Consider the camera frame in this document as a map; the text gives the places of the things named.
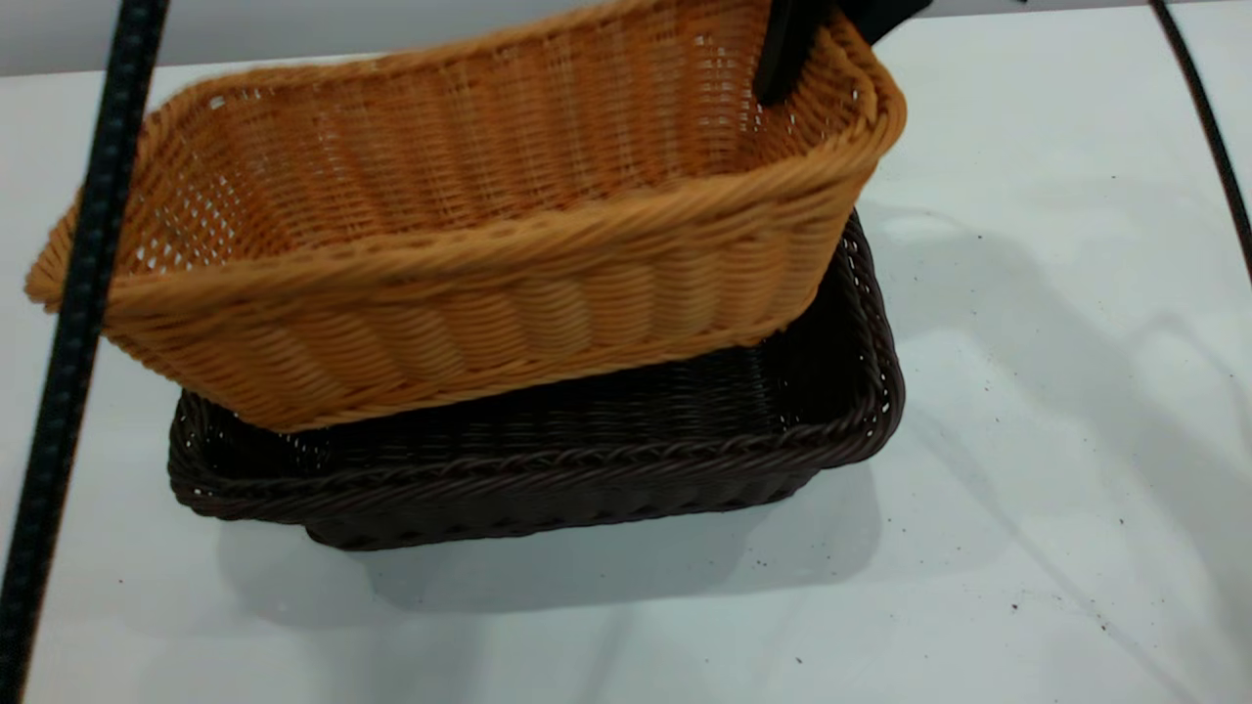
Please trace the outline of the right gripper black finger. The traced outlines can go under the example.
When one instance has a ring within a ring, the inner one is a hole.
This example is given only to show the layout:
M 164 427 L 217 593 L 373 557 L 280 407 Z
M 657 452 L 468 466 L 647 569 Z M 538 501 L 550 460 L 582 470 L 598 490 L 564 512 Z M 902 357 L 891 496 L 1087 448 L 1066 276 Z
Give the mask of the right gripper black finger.
M 895 28 L 925 13 L 931 0 L 845 0 L 841 13 L 858 28 L 868 44 L 875 44 Z
M 754 75 L 760 106 L 788 99 L 808 61 L 819 28 L 833 14 L 833 1 L 771 1 L 766 33 Z

